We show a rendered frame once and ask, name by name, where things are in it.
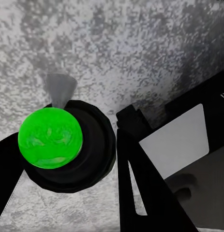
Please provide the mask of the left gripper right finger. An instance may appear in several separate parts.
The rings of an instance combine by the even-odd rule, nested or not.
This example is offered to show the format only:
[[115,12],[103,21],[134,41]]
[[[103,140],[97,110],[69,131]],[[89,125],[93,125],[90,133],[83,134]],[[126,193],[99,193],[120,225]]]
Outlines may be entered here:
[[[199,232],[134,135],[117,129],[116,146],[120,232]],[[135,211],[128,161],[147,216]]]

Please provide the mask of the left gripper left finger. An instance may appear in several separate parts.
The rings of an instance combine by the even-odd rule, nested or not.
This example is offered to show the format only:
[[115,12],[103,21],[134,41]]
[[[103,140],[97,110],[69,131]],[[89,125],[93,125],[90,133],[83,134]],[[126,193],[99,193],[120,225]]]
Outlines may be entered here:
[[23,171],[16,132],[0,141],[0,216]]

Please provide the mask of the insectifuge atomizer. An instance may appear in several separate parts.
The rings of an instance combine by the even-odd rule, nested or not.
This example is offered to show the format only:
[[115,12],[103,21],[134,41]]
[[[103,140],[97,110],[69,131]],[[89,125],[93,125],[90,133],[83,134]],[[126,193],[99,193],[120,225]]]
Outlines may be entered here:
[[18,132],[21,163],[42,189],[76,193],[110,174],[117,161],[110,120],[95,105],[70,100],[78,82],[70,75],[45,76],[51,104],[29,115]]

